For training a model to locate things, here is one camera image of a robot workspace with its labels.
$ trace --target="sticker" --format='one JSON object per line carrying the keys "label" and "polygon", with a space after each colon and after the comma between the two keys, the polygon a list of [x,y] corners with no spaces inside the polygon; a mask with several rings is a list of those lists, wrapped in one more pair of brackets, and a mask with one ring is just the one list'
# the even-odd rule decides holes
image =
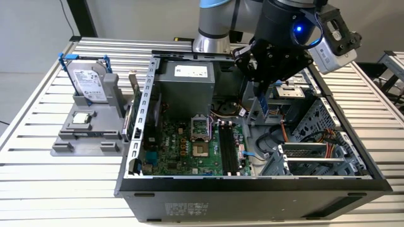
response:
{"label": "sticker", "polygon": [[174,77],[201,77],[208,78],[206,66],[177,65]]}
{"label": "sticker", "polygon": [[244,117],[245,111],[246,111],[246,110],[245,110],[244,108],[241,108],[240,113],[238,113],[238,115],[240,115],[241,117]]}
{"label": "sticker", "polygon": [[206,202],[166,202],[165,212],[169,216],[204,216],[208,212]]}
{"label": "sticker", "polygon": [[106,101],[98,74],[92,70],[73,70],[82,96],[92,102]]}

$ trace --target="cable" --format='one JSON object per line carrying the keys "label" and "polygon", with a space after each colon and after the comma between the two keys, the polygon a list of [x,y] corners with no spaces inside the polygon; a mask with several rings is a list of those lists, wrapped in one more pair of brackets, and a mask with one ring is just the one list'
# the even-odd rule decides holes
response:
{"label": "cable", "polygon": [[210,110],[210,113],[220,118],[232,118],[232,117],[237,117],[238,115],[220,115],[217,114],[213,110]]}
{"label": "cable", "polygon": [[282,129],[282,136],[285,143],[289,142],[288,135],[285,134],[285,125],[284,125],[285,115],[282,115],[282,119],[280,121],[280,128]]}
{"label": "cable", "polygon": [[316,135],[318,135],[318,134],[321,134],[321,133],[324,133],[324,131],[313,132],[310,135],[308,135],[306,137],[304,137],[304,138],[301,139],[300,143],[305,142],[310,137],[313,137],[313,136],[316,136]]}
{"label": "cable", "polygon": [[[62,2],[61,0],[60,1],[60,4],[61,4],[61,10],[62,10],[62,14],[64,14],[64,18],[65,18],[65,21],[68,22],[68,25],[70,27],[70,23],[69,23],[69,20],[68,20],[68,16],[65,15],[65,11],[64,11],[64,6],[62,6]],[[73,32],[73,28],[70,27],[70,33],[72,33],[72,36],[74,36],[74,32]]]}
{"label": "cable", "polygon": [[261,162],[264,162],[264,159],[260,159],[258,157],[256,157],[254,155],[248,155],[249,157],[254,157],[257,160],[260,160]]}
{"label": "cable", "polygon": [[0,121],[0,123],[5,124],[5,125],[10,125],[9,123],[4,122],[4,121]]}
{"label": "cable", "polygon": [[257,160],[260,160],[261,162],[264,162],[265,160],[264,159],[260,159],[252,152],[246,152],[246,151],[241,151],[242,155],[246,155],[246,156],[250,156],[250,157],[254,157]]}
{"label": "cable", "polygon": [[272,135],[272,133],[280,129],[280,125],[274,125],[269,128],[268,132],[264,133],[256,140],[254,140],[254,146],[257,148],[257,150],[261,152],[261,153],[273,153],[273,151],[269,151],[269,150],[264,150],[261,147],[260,147],[260,141],[268,136],[272,141],[276,143],[276,144],[281,144],[284,143],[284,141],[280,141],[277,138],[274,138],[274,136]]}

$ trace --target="metal slat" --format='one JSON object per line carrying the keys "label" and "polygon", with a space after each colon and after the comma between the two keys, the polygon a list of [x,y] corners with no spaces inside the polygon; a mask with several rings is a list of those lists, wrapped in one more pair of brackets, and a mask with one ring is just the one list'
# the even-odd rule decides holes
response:
{"label": "metal slat", "polygon": [[346,118],[373,118],[373,119],[394,119],[394,117],[390,114],[345,114]]}
{"label": "metal slat", "polygon": [[361,142],[369,151],[404,151],[404,140],[362,140]]}
{"label": "metal slat", "polygon": [[330,90],[333,90],[333,89],[369,90],[369,88],[364,87],[364,86],[349,86],[349,87],[346,87],[346,86],[336,86],[336,85],[329,85],[329,84],[328,84],[328,88]]}
{"label": "metal slat", "polygon": [[366,123],[366,124],[400,124],[397,120],[390,119],[360,119],[360,118],[348,118],[348,121],[354,123]]}
{"label": "metal slat", "polygon": [[117,174],[120,165],[76,165],[73,166],[74,172],[72,172],[70,165],[4,165],[0,168],[0,174],[26,174],[36,175],[40,173],[89,173],[89,174],[102,174],[112,173]]}
{"label": "metal slat", "polygon": [[385,106],[381,105],[341,105],[340,104],[341,109],[345,110],[386,110]]}
{"label": "metal slat", "polygon": [[377,98],[376,95],[373,95],[373,94],[356,94],[356,93],[348,94],[348,93],[337,93],[337,92],[333,93],[333,97],[334,98],[337,98],[337,97]]}
{"label": "metal slat", "polygon": [[49,219],[49,218],[105,218],[130,217],[133,213],[125,209],[86,209],[82,210],[12,210],[0,211],[0,220]]}
{"label": "metal slat", "polygon": [[361,139],[401,139],[404,138],[404,130],[361,130],[356,129],[356,133]]}
{"label": "metal slat", "polygon": [[49,94],[44,95],[40,103],[74,103],[72,95]]}
{"label": "metal slat", "polygon": [[72,104],[37,104],[33,112],[44,114],[68,114],[72,106]]}
{"label": "metal slat", "polygon": [[50,86],[46,90],[46,94],[73,94],[74,88],[73,86]]}
{"label": "metal slat", "polygon": [[129,208],[124,199],[52,199],[52,200],[4,200],[0,211],[5,210],[82,210],[82,209],[124,209]]}
{"label": "metal slat", "polygon": [[61,113],[38,113],[26,117],[26,124],[64,124],[66,114]]}
{"label": "metal slat", "polygon": [[102,181],[0,181],[1,191],[76,191],[76,190],[113,190],[116,180]]}
{"label": "metal slat", "polygon": [[50,138],[10,138],[8,147],[10,149],[52,149],[56,137]]}
{"label": "metal slat", "polygon": [[20,136],[56,136],[60,130],[61,125],[24,125],[18,127],[17,134]]}
{"label": "metal slat", "polygon": [[49,151],[26,150],[2,151],[0,160],[5,164],[120,164],[121,157],[53,157]]}
{"label": "metal slat", "polygon": [[353,96],[340,97],[340,96],[334,96],[333,98],[334,98],[336,102],[338,102],[338,101],[357,101],[357,100],[360,100],[360,101],[372,101],[372,102],[378,101],[377,97],[353,97]]}
{"label": "metal slat", "polygon": [[358,93],[358,94],[373,94],[373,92],[368,89],[368,90],[356,90],[356,89],[330,89],[332,93]]}
{"label": "metal slat", "polygon": [[344,114],[374,114],[374,115],[390,115],[388,110],[356,110],[356,109],[345,109]]}
{"label": "metal slat", "polygon": [[404,155],[393,151],[370,151],[372,158],[377,164],[404,163]]}
{"label": "metal slat", "polygon": [[354,129],[402,129],[401,124],[365,124],[350,123]]}

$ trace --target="wire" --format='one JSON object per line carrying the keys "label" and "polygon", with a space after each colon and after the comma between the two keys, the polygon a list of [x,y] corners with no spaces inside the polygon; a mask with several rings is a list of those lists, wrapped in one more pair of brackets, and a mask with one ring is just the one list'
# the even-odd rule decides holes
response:
{"label": "wire", "polygon": [[226,115],[226,116],[224,116],[224,115],[220,115],[220,114],[214,113],[213,110],[210,110],[210,113],[212,113],[216,117],[220,117],[220,118],[232,118],[232,117],[237,117],[237,116],[238,116],[238,115]]}
{"label": "wire", "polygon": [[304,138],[301,139],[300,143],[305,142],[310,137],[313,137],[313,136],[316,136],[316,135],[318,135],[318,134],[321,134],[321,133],[324,133],[324,131],[313,132],[310,135],[308,135],[306,137],[304,137]]}
{"label": "wire", "polygon": [[[70,27],[70,23],[69,23],[69,20],[68,20],[68,16],[65,15],[65,11],[64,11],[64,6],[62,6],[62,2],[61,0],[60,1],[60,4],[61,4],[61,10],[62,10],[62,14],[64,14],[64,18],[65,18],[65,21],[68,22],[68,25]],[[73,28],[70,27],[70,33],[72,33],[72,36],[74,36],[74,32],[73,32]]]}
{"label": "wire", "polygon": [[5,125],[10,125],[9,123],[4,122],[4,121],[0,121],[0,123],[5,124]]}
{"label": "wire", "polygon": [[284,141],[288,143],[288,142],[289,142],[289,139],[288,139],[288,135],[285,134],[284,119],[285,119],[285,115],[282,115],[282,119],[281,119],[281,121],[280,121],[280,128],[282,129]]}
{"label": "wire", "polygon": [[325,147],[326,147],[326,149],[325,149],[325,158],[328,158],[328,153],[329,153],[329,145],[328,145],[328,143],[325,143]]}
{"label": "wire", "polygon": [[260,159],[258,157],[256,157],[254,155],[248,155],[249,157],[254,157],[257,160],[260,160],[261,162],[264,162],[264,159]]}

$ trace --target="metal frame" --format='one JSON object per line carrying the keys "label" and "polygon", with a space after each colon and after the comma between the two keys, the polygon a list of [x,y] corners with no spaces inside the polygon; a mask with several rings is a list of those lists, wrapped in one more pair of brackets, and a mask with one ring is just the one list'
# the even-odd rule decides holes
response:
{"label": "metal frame", "polygon": [[[174,60],[178,58],[186,58],[186,53],[160,53],[158,58],[166,58],[168,60]],[[208,58],[209,61],[214,61],[213,56]],[[192,56],[193,60],[198,60],[200,57],[194,54]],[[152,78],[154,77],[154,72],[158,67],[157,56],[152,56],[149,70],[146,74],[146,83],[145,86],[152,85]],[[321,89],[322,94],[329,93],[328,86],[312,65],[309,67],[310,74],[316,80],[316,83]],[[361,206],[366,202],[372,201],[386,192],[392,191],[392,188],[373,162],[369,153],[366,152],[364,145],[357,139],[357,135],[352,129],[352,126],[344,116],[344,112],[340,110],[336,101],[333,100],[332,95],[324,95],[324,99],[329,104],[329,107],[333,109],[334,115],[340,120],[341,127],[350,137],[352,143],[361,154],[362,160],[368,166],[368,170],[362,170],[362,176],[353,177],[356,180],[349,181],[346,177],[334,177],[334,176],[313,176],[305,177],[305,180],[296,179],[296,176],[221,176],[221,177],[204,177],[204,176],[145,176],[145,175],[132,175],[128,174],[130,171],[129,168],[133,168],[133,165],[138,165],[137,157],[140,155],[140,144],[142,139],[142,125],[144,125],[144,116],[141,116],[141,109],[144,108],[146,113],[149,92],[144,93],[141,99],[140,114],[137,114],[136,124],[134,124],[134,134],[138,133],[138,136],[133,136],[132,139],[132,150],[129,151],[128,159],[121,163],[121,170],[125,169],[125,172],[120,173],[117,181],[117,190],[118,194],[125,198],[125,201],[132,210],[136,211],[137,219],[141,222],[149,221],[184,221],[184,220],[209,220],[208,218],[194,218],[190,216],[172,217],[165,214],[165,210],[161,209],[161,203],[189,203],[192,198],[198,198],[198,201],[212,203],[212,208],[216,210],[218,207],[230,207],[230,202],[226,198],[234,196],[242,197],[246,201],[253,201],[254,194],[262,193],[262,201],[273,201],[278,197],[293,197],[297,200],[304,198],[317,199],[317,195],[326,193],[328,198],[332,201],[322,205],[322,208],[316,210],[313,206],[306,206],[306,209],[310,210],[310,213],[302,215],[298,219],[330,219],[346,211],[352,210],[354,207]],[[221,199],[216,198],[216,201],[212,201],[212,198],[216,197],[216,194],[220,192],[226,192],[226,197]],[[222,213],[222,218],[234,219],[233,215],[228,215],[228,212],[237,214],[237,208],[226,208],[228,211]],[[281,214],[276,214],[276,217],[262,217],[262,219],[276,219],[282,217]],[[248,218],[254,218],[256,216],[244,216],[240,215],[237,220],[248,220]]]}
{"label": "metal frame", "polygon": [[86,0],[66,0],[81,37],[97,37]]}

